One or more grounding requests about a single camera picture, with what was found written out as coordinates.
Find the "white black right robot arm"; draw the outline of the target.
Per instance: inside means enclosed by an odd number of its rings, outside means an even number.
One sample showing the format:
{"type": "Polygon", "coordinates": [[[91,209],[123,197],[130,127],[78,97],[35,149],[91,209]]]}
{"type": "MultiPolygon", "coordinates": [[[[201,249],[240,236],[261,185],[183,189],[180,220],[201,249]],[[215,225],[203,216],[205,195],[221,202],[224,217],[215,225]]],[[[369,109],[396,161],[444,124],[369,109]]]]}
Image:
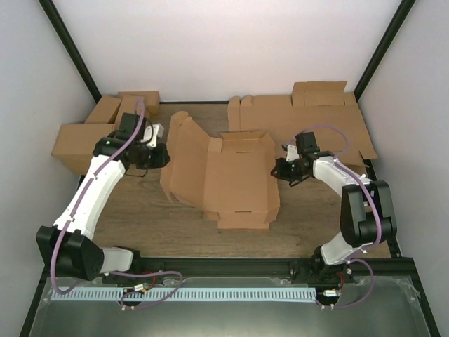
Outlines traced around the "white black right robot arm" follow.
{"type": "Polygon", "coordinates": [[[311,257],[311,273],[321,283],[329,282],[337,267],[358,252],[392,239],[397,233],[390,187],[345,166],[337,154],[323,151],[314,132],[304,130],[282,145],[286,153],[276,159],[271,175],[294,187],[308,178],[325,183],[341,200],[340,231],[317,247],[311,257]]]}

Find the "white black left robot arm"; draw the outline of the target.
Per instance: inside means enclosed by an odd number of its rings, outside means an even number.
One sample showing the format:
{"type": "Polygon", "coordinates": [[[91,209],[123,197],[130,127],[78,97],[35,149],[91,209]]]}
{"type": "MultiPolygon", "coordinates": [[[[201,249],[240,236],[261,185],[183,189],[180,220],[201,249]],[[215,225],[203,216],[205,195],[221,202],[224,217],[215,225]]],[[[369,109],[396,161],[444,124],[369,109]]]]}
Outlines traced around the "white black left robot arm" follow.
{"type": "Polygon", "coordinates": [[[132,249],[101,248],[93,242],[100,214],[117,183],[134,166],[161,169],[170,161],[161,142],[164,127],[136,113],[125,113],[116,131],[96,142],[88,171],[73,199],[50,227],[42,226],[36,242],[50,276],[92,280],[118,272],[129,284],[138,282],[143,266],[132,249]]]}

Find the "brown cardboard box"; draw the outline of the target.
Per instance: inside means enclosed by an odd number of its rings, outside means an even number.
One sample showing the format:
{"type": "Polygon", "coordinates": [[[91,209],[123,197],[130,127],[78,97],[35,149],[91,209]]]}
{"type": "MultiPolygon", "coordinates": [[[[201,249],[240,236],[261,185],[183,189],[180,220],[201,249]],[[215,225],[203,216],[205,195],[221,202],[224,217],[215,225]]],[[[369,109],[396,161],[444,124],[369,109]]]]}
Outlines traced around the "brown cardboard box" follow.
{"type": "Polygon", "coordinates": [[[170,162],[160,184],[169,200],[196,207],[220,230],[266,230],[280,208],[274,141],[266,131],[208,135],[185,111],[170,119],[170,162]]]}

